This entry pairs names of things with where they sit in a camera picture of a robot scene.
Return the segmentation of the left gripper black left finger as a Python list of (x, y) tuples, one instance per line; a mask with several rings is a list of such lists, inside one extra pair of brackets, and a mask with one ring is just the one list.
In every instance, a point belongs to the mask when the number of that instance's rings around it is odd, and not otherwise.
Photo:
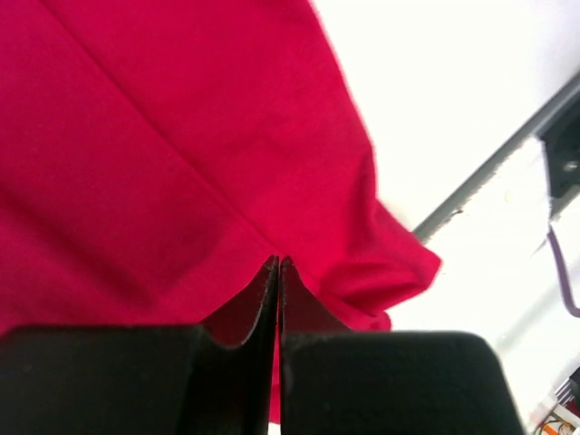
[(24, 327), (1, 340), (4, 434), (264, 434), (279, 261), (199, 324)]

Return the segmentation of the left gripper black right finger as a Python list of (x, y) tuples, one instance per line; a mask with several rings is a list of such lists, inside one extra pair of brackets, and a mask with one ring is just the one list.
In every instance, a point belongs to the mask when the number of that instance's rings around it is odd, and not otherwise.
[(360, 333), (279, 277), (284, 434), (521, 434), (497, 356), (473, 333)]

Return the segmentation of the red t shirt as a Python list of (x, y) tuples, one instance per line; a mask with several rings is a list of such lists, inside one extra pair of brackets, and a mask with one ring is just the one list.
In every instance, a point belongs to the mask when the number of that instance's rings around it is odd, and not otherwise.
[(440, 268), (306, 1), (1, 4), (1, 327), (187, 324), (271, 255), (353, 329)]

